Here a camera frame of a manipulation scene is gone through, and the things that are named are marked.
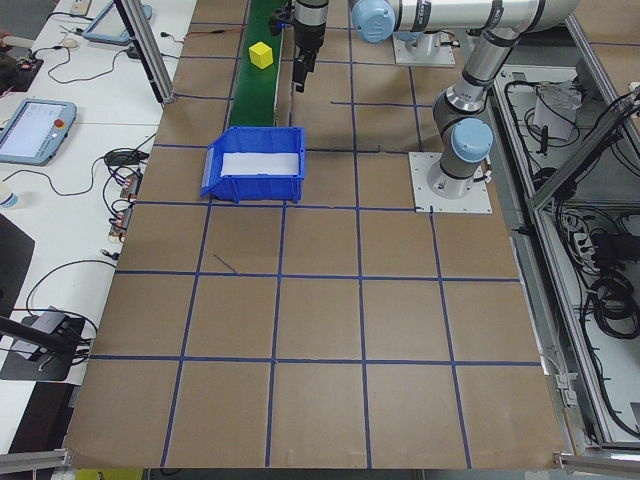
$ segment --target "tablet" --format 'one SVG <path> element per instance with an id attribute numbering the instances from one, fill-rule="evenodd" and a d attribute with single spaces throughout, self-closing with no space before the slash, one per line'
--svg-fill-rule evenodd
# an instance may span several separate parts
<path id="1" fill-rule="evenodd" d="M 152 9 L 149 5 L 142 5 L 144 16 L 147 20 L 151 18 Z M 129 32 L 127 32 L 120 13 L 113 2 L 109 2 L 106 7 L 96 16 L 82 32 L 82 36 L 90 42 L 111 43 L 114 45 L 128 45 L 131 42 Z"/>
<path id="2" fill-rule="evenodd" d="M 76 110 L 69 102 L 23 100 L 0 133 L 0 162 L 47 163 L 69 133 Z"/>

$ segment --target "screen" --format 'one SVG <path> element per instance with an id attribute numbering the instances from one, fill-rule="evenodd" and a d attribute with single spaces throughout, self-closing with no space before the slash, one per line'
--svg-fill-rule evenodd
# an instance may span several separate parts
<path id="1" fill-rule="evenodd" d="M 37 156 L 63 110 L 64 105 L 28 103 L 0 145 L 0 155 Z"/>
<path id="2" fill-rule="evenodd" d="M 111 6 L 107 14 L 93 27 L 91 33 L 105 37 L 120 37 L 125 32 L 124 23 L 115 6 Z"/>

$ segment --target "yellow cube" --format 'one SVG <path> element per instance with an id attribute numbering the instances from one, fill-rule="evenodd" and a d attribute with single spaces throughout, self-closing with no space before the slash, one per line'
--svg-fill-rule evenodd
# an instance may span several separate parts
<path id="1" fill-rule="evenodd" d="M 273 50 L 263 42 L 258 42 L 249 47 L 249 58 L 258 68 L 267 68 L 273 63 Z"/>

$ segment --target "table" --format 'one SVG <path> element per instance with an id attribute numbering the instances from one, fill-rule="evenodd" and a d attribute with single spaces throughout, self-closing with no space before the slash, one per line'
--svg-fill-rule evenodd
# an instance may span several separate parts
<path id="1" fill-rule="evenodd" d="M 97 14 L 107 0 L 94 0 L 89 15 Z M 182 45 L 160 37 L 161 31 L 171 32 L 180 38 L 187 31 L 195 0 L 173 2 L 171 0 L 147 0 L 154 15 L 151 26 L 163 53 L 177 56 Z M 56 11 L 68 12 L 71 0 L 61 0 Z M 34 50 L 58 44 L 64 34 L 60 26 L 70 27 L 80 23 L 65 16 L 52 17 L 36 39 Z M 80 46 L 71 53 L 71 62 L 56 71 L 61 79 L 91 76 L 108 69 L 115 52 L 121 47 L 89 43 L 74 37 Z M 13 93 L 0 99 L 0 122 L 10 118 L 24 98 L 42 98 L 74 102 L 78 115 L 69 138 L 60 147 L 57 155 L 43 167 L 0 164 L 0 176 L 7 177 L 23 168 L 48 174 L 56 187 L 63 192 L 80 191 L 88 187 L 93 161 L 114 148 L 135 148 L 155 134 L 162 115 L 151 87 L 139 61 L 120 55 L 113 73 L 99 79 L 59 85 L 47 76 L 47 70 L 66 58 L 64 50 L 43 51 L 45 63 L 27 93 Z M 166 59 L 171 76 L 175 73 L 176 61 Z M 149 151 L 152 142 L 142 150 Z M 8 185 L 20 197 L 20 207 L 3 210 L 9 220 L 29 234 L 36 247 L 16 306 L 24 306 L 25 298 L 32 286 L 48 271 L 63 263 L 79 259 L 109 260 L 99 253 L 120 250 L 120 244 L 108 239 L 109 214 L 102 199 L 102 186 L 108 178 L 105 166 L 99 162 L 95 168 L 95 186 L 86 195 L 59 197 L 55 195 L 44 177 L 19 174 L 8 181 Z M 118 197 L 119 187 L 111 182 L 106 197 Z M 107 292 L 111 284 L 113 269 L 101 264 L 76 265 L 64 269 L 51 277 L 38 289 L 33 299 L 34 308 L 55 305 L 58 308 L 82 313 L 99 325 Z M 24 316 L 15 312 L 11 318 Z M 92 337 L 90 326 L 85 327 L 84 336 Z M 11 339 L 5 337 L 0 347 L 8 348 Z M 0 364 L 6 353 L 0 352 Z M 79 385 L 85 365 L 73 367 L 67 382 Z M 34 382 L 0 381 L 0 454 L 7 453 L 27 405 Z"/>

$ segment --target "green conveyor belt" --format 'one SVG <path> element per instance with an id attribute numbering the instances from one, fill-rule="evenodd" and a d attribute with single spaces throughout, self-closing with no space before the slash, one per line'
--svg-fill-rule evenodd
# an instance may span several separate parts
<path id="1" fill-rule="evenodd" d="M 275 124 L 275 100 L 280 68 L 282 35 L 269 33 L 268 21 L 285 0 L 252 0 L 242 45 L 236 92 L 229 126 L 272 127 Z M 264 42 L 273 49 L 273 65 L 259 69 L 249 59 L 249 47 Z"/>

